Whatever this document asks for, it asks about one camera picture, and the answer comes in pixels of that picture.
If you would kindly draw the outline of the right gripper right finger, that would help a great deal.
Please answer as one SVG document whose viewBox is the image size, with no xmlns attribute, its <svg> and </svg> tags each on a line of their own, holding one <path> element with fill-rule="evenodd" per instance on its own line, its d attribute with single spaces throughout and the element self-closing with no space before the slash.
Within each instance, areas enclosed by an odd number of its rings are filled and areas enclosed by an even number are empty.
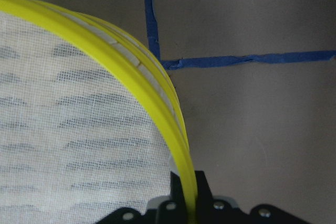
<svg viewBox="0 0 336 224">
<path fill-rule="evenodd" d="M 205 173 L 196 170 L 195 176 L 197 182 L 196 208 L 213 208 L 214 198 Z"/>
</svg>

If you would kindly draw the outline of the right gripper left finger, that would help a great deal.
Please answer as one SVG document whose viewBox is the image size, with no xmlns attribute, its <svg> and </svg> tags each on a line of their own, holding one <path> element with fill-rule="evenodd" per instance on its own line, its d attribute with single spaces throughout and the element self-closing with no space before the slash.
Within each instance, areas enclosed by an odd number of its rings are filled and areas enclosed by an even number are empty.
<svg viewBox="0 0 336 224">
<path fill-rule="evenodd" d="M 178 208 L 186 208 L 181 179 L 174 172 L 170 172 L 170 200 Z"/>
</svg>

